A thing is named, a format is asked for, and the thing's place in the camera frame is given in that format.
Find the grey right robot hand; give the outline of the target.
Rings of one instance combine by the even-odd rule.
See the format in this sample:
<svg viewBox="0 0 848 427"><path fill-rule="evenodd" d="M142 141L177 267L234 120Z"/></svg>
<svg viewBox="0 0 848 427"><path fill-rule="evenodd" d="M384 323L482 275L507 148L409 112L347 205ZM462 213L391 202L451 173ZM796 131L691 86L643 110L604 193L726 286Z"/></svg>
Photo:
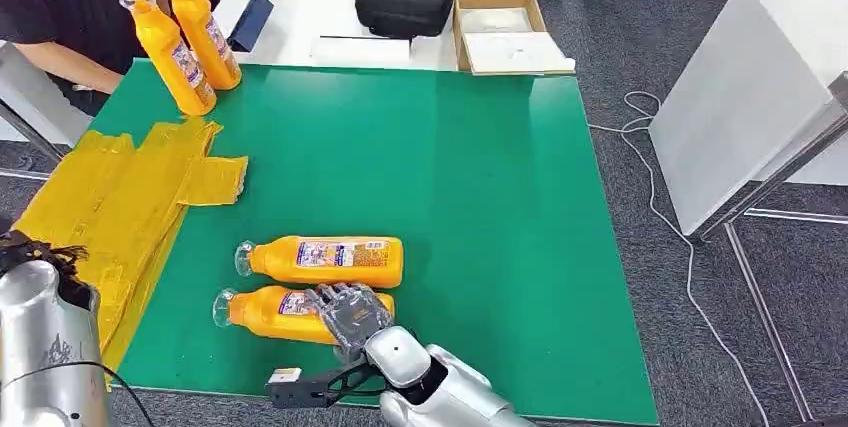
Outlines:
<svg viewBox="0 0 848 427"><path fill-rule="evenodd" d="M364 284L319 284L305 295L334 337L334 353L345 365L359 362L367 341L394 325L394 315Z"/></svg>

